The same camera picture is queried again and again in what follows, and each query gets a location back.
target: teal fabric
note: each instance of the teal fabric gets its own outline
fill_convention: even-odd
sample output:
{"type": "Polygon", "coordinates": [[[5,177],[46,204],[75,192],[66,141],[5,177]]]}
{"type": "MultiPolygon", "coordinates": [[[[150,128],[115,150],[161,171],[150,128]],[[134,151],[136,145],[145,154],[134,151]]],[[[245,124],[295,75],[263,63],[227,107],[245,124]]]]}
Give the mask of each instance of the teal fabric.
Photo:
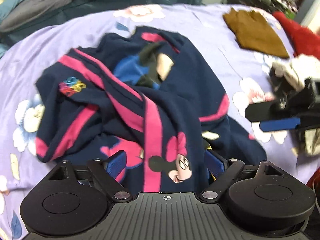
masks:
{"type": "MultiPolygon", "coordinates": [[[[23,0],[5,0],[2,4],[0,4],[0,23],[22,1],[23,0]]],[[[3,55],[9,48],[10,48],[9,46],[0,43],[0,58],[3,57],[3,55]]]]}

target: pink stripe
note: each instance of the pink stripe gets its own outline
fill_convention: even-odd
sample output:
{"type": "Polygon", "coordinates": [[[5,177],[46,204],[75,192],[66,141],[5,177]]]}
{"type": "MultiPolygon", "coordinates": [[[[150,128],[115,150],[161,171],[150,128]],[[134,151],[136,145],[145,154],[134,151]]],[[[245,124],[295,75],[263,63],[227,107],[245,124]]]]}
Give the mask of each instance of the pink stripe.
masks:
{"type": "Polygon", "coordinates": [[[61,64],[72,68],[73,70],[78,71],[81,73],[87,80],[93,82],[96,84],[98,87],[104,90],[104,85],[102,82],[102,79],[96,75],[95,73],[91,72],[89,69],[85,67],[85,65],[80,61],[75,58],[69,57],[67,55],[63,55],[58,62],[61,64]]]}
{"type": "Polygon", "coordinates": [[[200,122],[209,122],[218,120],[227,114],[230,102],[228,96],[225,94],[222,98],[218,111],[215,114],[199,117],[200,122]]]}
{"type": "MultiPolygon", "coordinates": [[[[141,38],[143,38],[145,41],[150,41],[150,42],[167,41],[157,33],[142,33],[141,38]]],[[[171,47],[173,48],[173,50],[175,52],[180,53],[180,51],[176,47],[174,47],[172,45],[171,45],[171,47]]]]}
{"type": "Polygon", "coordinates": [[[110,93],[107,92],[107,94],[113,106],[121,116],[122,120],[126,123],[126,125],[139,132],[143,132],[143,118],[140,115],[135,114],[125,106],[121,105],[110,93]]]}
{"type": "Polygon", "coordinates": [[[44,158],[45,154],[47,153],[48,150],[47,144],[41,140],[39,137],[36,137],[36,153],[40,157],[44,158]]]}
{"type": "Polygon", "coordinates": [[[74,49],[75,52],[77,52],[78,54],[86,57],[87,59],[95,62],[106,74],[109,78],[111,78],[114,82],[116,82],[118,85],[122,86],[124,89],[128,90],[131,94],[133,94],[134,96],[136,96],[137,98],[139,98],[140,100],[142,100],[141,96],[139,95],[139,93],[135,90],[133,90],[131,87],[129,87],[127,84],[121,82],[119,79],[117,79],[112,73],[111,71],[99,60],[97,60],[94,57],[91,57],[88,54],[85,54],[84,52],[78,50],[78,49],[74,49]]]}
{"type": "Polygon", "coordinates": [[[161,172],[149,168],[149,159],[162,153],[162,122],[156,104],[146,96],[145,130],[144,130],[144,192],[159,192],[161,172]]]}
{"type": "Polygon", "coordinates": [[[86,124],[86,122],[95,114],[97,110],[98,106],[87,105],[85,109],[83,109],[78,114],[76,119],[74,119],[74,121],[68,127],[66,133],[62,137],[62,140],[56,148],[51,160],[61,157],[66,150],[70,149],[73,146],[73,144],[79,136],[81,129],[86,124]]]}

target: folded brown garment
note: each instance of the folded brown garment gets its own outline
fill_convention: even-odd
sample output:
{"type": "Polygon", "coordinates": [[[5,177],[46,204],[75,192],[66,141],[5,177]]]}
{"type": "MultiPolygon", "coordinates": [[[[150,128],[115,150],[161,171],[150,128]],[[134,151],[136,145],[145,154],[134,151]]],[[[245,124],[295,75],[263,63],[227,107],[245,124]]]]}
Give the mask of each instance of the folded brown garment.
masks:
{"type": "Polygon", "coordinates": [[[281,39],[259,12],[231,8],[229,13],[223,15],[223,19],[236,35],[242,49],[289,58],[281,39]]]}

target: cartoon character print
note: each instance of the cartoon character print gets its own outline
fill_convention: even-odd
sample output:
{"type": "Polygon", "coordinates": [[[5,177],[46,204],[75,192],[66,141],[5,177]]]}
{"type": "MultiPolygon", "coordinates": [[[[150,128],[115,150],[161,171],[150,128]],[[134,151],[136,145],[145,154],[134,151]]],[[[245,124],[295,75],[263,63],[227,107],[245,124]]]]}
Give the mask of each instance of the cartoon character print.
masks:
{"type": "Polygon", "coordinates": [[[139,144],[132,141],[116,137],[118,142],[113,147],[102,146],[100,151],[106,156],[110,157],[120,150],[127,153],[127,165],[126,168],[116,177],[116,181],[121,182],[124,179],[126,169],[133,169],[138,167],[143,162],[143,149],[139,144]]]}
{"type": "Polygon", "coordinates": [[[177,137],[172,136],[168,141],[166,160],[160,156],[152,156],[149,167],[154,172],[163,171],[174,183],[181,183],[192,176],[186,156],[186,136],[179,132],[177,137]]]}

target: floral bedsheet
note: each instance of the floral bedsheet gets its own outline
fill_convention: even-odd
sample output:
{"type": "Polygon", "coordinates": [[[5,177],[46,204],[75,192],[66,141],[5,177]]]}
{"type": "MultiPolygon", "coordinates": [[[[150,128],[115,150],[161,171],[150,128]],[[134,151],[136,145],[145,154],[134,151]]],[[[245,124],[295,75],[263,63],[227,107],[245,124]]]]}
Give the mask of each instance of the floral bedsheet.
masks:
{"type": "MultiPolygon", "coordinates": [[[[274,98],[267,79],[274,59],[239,48],[222,18],[230,7],[147,5],[106,11],[41,29],[4,55],[0,60],[0,239],[21,239],[27,233],[20,216],[20,203],[54,166],[35,158],[34,139],[44,111],[35,81],[70,48],[95,47],[103,34],[110,32],[129,37],[137,25],[188,37],[224,85],[231,102],[229,115],[262,144],[270,161],[302,182],[308,181],[320,166],[319,157],[307,159],[297,155],[290,133],[262,132],[258,123],[250,123],[244,117],[249,103],[274,98]]],[[[277,20],[261,12],[292,56],[293,49],[277,20]]]]}

